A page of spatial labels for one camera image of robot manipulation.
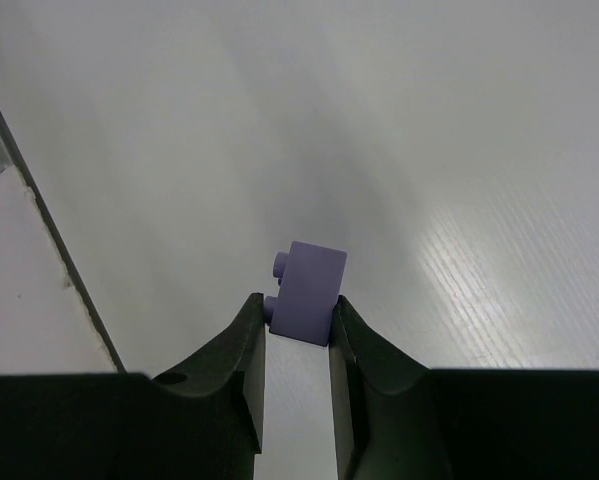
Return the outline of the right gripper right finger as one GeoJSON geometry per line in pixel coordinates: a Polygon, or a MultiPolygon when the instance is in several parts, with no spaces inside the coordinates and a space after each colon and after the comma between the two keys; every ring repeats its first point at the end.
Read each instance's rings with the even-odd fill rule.
{"type": "Polygon", "coordinates": [[[342,479],[599,479],[599,370],[428,368],[345,298],[329,368],[342,479]]]}

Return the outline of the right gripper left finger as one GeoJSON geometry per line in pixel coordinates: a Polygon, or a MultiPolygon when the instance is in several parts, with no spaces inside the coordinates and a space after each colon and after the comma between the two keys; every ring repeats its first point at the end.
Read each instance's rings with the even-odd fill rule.
{"type": "Polygon", "coordinates": [[[262,450],[263,297],[155,376],[0,375],[0,479],[250,479],[262,450]]]}

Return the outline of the purple lego brick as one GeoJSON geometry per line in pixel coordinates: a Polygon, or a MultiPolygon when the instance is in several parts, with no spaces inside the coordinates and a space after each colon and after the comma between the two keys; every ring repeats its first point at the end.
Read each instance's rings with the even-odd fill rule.
{"type": "Polygon", "coordinates": [[[272,270],[278,294],[267,296],[263,303],[270,333],[326,346],[346,261],[344,251],[300,241],[279,252],[272,270]]]}

